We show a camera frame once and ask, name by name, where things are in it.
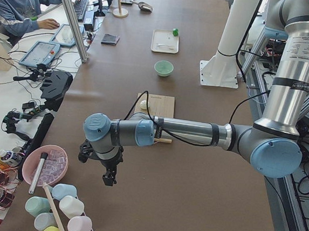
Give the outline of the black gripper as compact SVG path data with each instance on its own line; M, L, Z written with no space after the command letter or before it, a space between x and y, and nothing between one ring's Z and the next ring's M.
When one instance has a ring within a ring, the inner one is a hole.
M78 154L78 159L82 163L86 163L88 159L100 161L101 164L106 168L106 173L102 176L105 185L113 186L116 185L116 170L117 165L123 162L124 149L119 146L114 146L107 153L98 153L94 151L90 141L87 139L81 144Z

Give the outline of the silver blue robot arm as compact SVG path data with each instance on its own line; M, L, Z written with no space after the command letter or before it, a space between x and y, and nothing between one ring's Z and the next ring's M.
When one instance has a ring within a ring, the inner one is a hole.
M296 123L309 92L309 0L271 0L266 27L282 29L287 41L262 117L252 126L217 125L151 115L128 114L110 120L92 114L78 159L95 159L106 168L103 181L116 184L125 146L149 146L157 138L175 138L194 146L219 146L239 154L259 173L281 178L298 169L302 155Z

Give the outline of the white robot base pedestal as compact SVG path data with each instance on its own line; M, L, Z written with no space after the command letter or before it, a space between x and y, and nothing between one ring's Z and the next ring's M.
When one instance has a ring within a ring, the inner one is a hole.
M200 84L238 88L236 58L263 0L234 0L215 56L200 62Z

